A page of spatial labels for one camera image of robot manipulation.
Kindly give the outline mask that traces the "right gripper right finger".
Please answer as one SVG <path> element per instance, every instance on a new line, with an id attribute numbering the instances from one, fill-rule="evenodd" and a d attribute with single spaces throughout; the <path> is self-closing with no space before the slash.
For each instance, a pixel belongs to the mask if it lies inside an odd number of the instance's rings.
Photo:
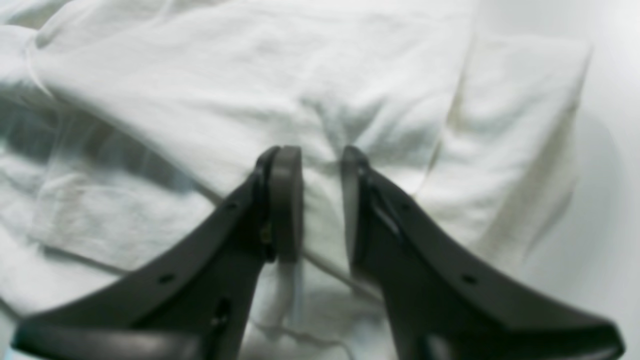
<path id="1" fill-rule="evenodd" d="M 400 360 L 617 360 L 613 321 L 504 275 L 450 238 L 365 154 L 341 160 L 352 269 L 379 285 Z"/>

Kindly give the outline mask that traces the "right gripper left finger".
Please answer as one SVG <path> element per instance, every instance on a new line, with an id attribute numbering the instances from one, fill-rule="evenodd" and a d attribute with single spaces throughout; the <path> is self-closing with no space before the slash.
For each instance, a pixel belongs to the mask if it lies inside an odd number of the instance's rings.
<path id="1" fill-rule="evenodd" d="M 21 321 L 14 360 L 234 360 L 265 264 L 297 262 L 299 146 L 272 146 L 176 246 L 103 289 Z"/>

